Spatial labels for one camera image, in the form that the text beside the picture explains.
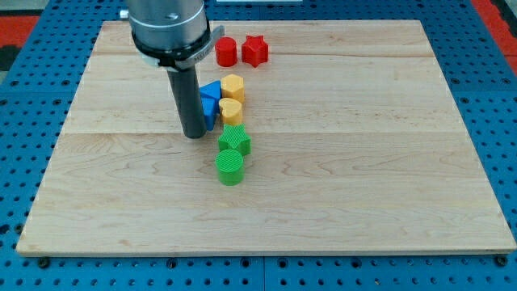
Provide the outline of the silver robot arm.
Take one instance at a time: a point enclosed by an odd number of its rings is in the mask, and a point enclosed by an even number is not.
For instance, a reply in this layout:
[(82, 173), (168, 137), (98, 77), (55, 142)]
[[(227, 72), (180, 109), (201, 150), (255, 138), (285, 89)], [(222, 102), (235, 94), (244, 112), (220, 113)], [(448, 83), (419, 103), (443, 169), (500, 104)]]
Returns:
[(201, 62), (225, 35), (210, 27), (202, 0), (127, 0), (138, 51), (156, 66), (184, 71)]

